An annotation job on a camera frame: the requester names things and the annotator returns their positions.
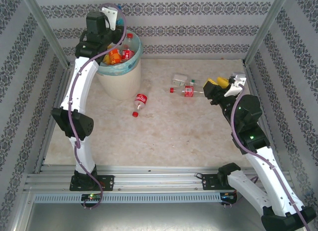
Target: trash bin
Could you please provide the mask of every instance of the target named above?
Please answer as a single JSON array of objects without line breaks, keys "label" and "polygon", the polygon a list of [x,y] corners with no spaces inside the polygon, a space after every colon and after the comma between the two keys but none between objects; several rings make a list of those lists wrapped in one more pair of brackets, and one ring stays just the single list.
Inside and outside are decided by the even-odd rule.
[{"label": "trash bin", "polygon": [[141,84],[140,57],[143,54],[143,45],[134,32],[127,30],[127,33],[134,35],[132,49],[135,55],[130,60],[113,66],[101,63],[96,73],[106,93],[119,100],[136,95]]}]

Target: marble floor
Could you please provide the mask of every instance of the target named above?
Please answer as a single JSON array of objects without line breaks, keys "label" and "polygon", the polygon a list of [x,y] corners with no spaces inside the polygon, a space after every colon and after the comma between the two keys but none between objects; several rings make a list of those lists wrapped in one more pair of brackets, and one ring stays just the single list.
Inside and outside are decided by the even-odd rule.
[{"label": "marble floor", "polygon": [[[94,119],[91,150],[97,165],[251,166],[232,142],[231,129],[219,106],[204,97],[169,93],[174,73],[205,81],[242,71],[241,60],[142,60],[142,86],[151,83],[138,118],[134,97],[110,98],[94,77],[86,112]],[[73,149],[56,125],[46,164],[75,164]]]}]

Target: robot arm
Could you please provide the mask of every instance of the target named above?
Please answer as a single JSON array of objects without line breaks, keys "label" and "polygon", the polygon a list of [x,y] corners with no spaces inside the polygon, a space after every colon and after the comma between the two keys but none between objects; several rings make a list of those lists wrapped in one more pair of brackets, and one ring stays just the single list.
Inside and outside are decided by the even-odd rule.
[{"label": "robot arm", "polygon": [[116,18],[117,10],[112,7],[103,7],[101,11],[88,13],[86,17],[87,30],[83,31],[76,46],[76,60],[71,86],[60,108],[52,110],[53,118],[75,148],[77,140],[68,117],[69,103],[71,103],[72,122],[80,139],[80,148],[77,148],[76,151],[78,159],[76,160],[75,175],[72,177],[71,185],[76,184],[74,187],[81,190],[91,190],[96,187],[96,182],[91,179],[92,176],[97,178],[97,171],[89,143],[89,135],[93,130],[94,122],[85,115],[85,107],[91,81],[103,59],[103,56],[99,57],[98,55],[105,52],[111,43],[117,44],[123,40],[124,28],[123,26],[116,27]]},{"label": "robot arm", "polygon": [[[208,79],[204,85],[204,93],[211,99],[211,105],[220,105],[223,115],[231,123],[231,113],[236,102],[237,95],[244,85],[246,79],[243,74],[235,74],[229,80],[218,78],[218,85],[213,80]],[[228,164],[219,168],[218,177],[221,184],[228,184],[241,193],[261,215],[263,225],[267,231],[289,230],[294,231],[303,227],[303,222],[297,214],[294,206],[298,208],[306,223],[316,217],[312,207],[305,207],[303,202],[297,197],[289,186],[282,171],[280,170],[270,143],[261,130],[257,121],[261,116],[260,102],[256,96],[244,95],[238,102],[234,113],[234,128],[240,143],[251,151],[246,153],[236,142],[233,141],[243,155],[249,160],[257,172],[266,193],[260,190],[251,182],[240,168],[234,164]],[[259,157],[258,154],[269,161],[272,168]],[[291,195],[294,204],[291,204],[274,170],[277,171],[288,193]]]}]

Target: patterned wallpaper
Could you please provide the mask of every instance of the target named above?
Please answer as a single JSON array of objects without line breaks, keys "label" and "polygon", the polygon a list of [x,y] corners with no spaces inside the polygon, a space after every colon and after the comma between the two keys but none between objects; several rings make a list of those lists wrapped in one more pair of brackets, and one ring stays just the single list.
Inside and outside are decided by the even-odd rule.
[{"label": "patterned wallpaper", "polygon": [[[280,163],[318,212],[318,0],[286,0],[250,65]],[[318,230],[318,219],[311,225]]]},{"label": "patterned wallpaper", "polygon": [[0,10],[0,231],[34,171],[64,69],[23,0]]},{"label": "patterned wallpaper", "polygon": [[37,0],[65,53],[104,2],[120,4],[144,58],[243,59],[274,0]]}]

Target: orange package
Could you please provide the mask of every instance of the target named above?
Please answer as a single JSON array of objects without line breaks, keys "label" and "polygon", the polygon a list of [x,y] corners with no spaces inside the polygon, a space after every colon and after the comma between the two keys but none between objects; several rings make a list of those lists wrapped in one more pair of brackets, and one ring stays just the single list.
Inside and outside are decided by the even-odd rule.
[{"label": "orange package", "polygon": [[121,63],[121,54],[118,49],[109,52],[110,64],[115,65]]}]

